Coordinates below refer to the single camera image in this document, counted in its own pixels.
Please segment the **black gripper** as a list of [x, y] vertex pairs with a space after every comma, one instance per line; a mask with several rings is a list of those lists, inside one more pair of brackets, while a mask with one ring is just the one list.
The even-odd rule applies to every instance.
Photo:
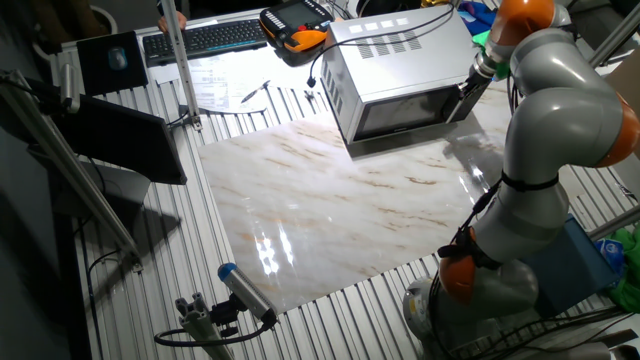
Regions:
[[459, 85], [459, 97], [467, 98], [474, 91], [489, 84], [493, 78], [493, 72], [486, 72], [485, 70], [477, 70], [474, 67], [469, 69], [469, 76], [464, 81], [464, 84]]

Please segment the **bare person hand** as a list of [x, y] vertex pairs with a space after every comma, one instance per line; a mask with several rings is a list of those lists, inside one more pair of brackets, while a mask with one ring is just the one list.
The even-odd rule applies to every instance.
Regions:
[[[186, 29], [187, 18], [180, 11], [176, 12], [176, 16], [177, 16], [177, 19], [178, 19], [180, 30], [184, 31]], [[158, 28], [163, 33], [167, 33], [169, 31], [169, 26], [168, 26], [167, 20], [166, 20], [166, 18], [164, 16], [162, 16], [158, 20]]]

